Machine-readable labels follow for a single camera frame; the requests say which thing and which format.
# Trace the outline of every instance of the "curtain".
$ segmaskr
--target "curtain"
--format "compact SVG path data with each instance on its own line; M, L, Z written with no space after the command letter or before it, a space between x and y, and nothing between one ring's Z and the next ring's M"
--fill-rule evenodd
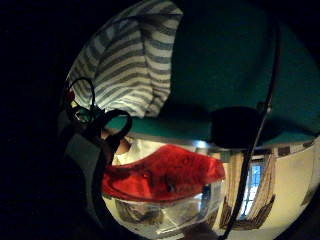
M223 202L220 228L227 226L232 208L236 202L243 159L243 153L232 154L229 158L226 176L226 195Z
M239 154L237 155L231 159L228 165L227 193L224 199L220 220L220 228L222 229L225 229L229 222L237 197L241 165L243 162L243 155L242 157ZM275 195L273 194L275 181L275 162L275 155L270 155L266 161L265 171L263 173L251 210L245 220L237 220L235 222L233 230L257 229L260 228L267 219L275 199Z

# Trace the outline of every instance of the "black wire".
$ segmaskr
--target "black wire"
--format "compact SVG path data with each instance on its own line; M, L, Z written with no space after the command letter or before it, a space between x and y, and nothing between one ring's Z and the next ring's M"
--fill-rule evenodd
M80 78L75 79L75 80L67 87L66 92L69 92L70 89L72 88L72 86L73 86L74 84L76 84L77 82L79 82L79 81L86 81L86 82L90 85L90 90L91 90L91 97L92 97L92 99L91 99L91 106L90 106L90 111L89 111L89 112L90 112L89 122L91 122L92 119L93 119L93 117L94 117L94 104L95 104L95 102L96 102L96 94L95 94L95 92L94 92L94 86L93 86L93 83L92 83L91 79L90 79L90 78L87 78L87 77L80 77Z
M260 122L259 128L257 129L255 140L253 144L248 148L245 158L243 160L236 203L233 208L232 214L230 216L226 231L222 236L219 237L219 240L225 240L228 238L229 233L232 230L232 227L237 219L237 216L239 215L239 211L241 209L241 205L242 205L242 201L243 201L243 197L246 189L247 175L248 175L250 162L254 154L254 150L260 139L260 135L265 125L267 116L271 111L272 99L274 96L276 83L278 80L278 75L280 70L280 57L281 57L281 47L280 47L281 38L280 37L281 37L280 26L279 26L279 23L275 20L275 44L276 45L275 45L274 61L273 61L273 67L272 67L272 76L269 84L268 94L264 103L264 108L261 113L261 122Z

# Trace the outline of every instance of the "gray striped fabric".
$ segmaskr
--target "gray striped fabric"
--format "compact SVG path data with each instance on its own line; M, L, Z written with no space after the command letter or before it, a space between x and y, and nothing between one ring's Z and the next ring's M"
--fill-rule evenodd
M182 12L171 1L141 1L114 16L83 47L67 81L92 79L96 105L106 112L155 117L170 94L171 56ZM76 102L90 107L91 90L74 85Z

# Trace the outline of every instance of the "window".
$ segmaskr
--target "window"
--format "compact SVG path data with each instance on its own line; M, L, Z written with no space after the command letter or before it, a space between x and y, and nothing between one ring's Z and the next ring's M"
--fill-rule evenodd
M238 216L238 220L245 220L250 212L253 201L258 191L258 187L262 178L264 158L254 157L253 162L250 165L246 189L241 206L241 210Z

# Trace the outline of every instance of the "red face mask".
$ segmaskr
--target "red face mask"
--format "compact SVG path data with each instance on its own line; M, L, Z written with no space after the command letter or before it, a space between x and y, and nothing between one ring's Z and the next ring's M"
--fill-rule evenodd
M218 159L165 145L137 162L107 166L102 191L128 201L171 202L199 194L205 185L224 178Z

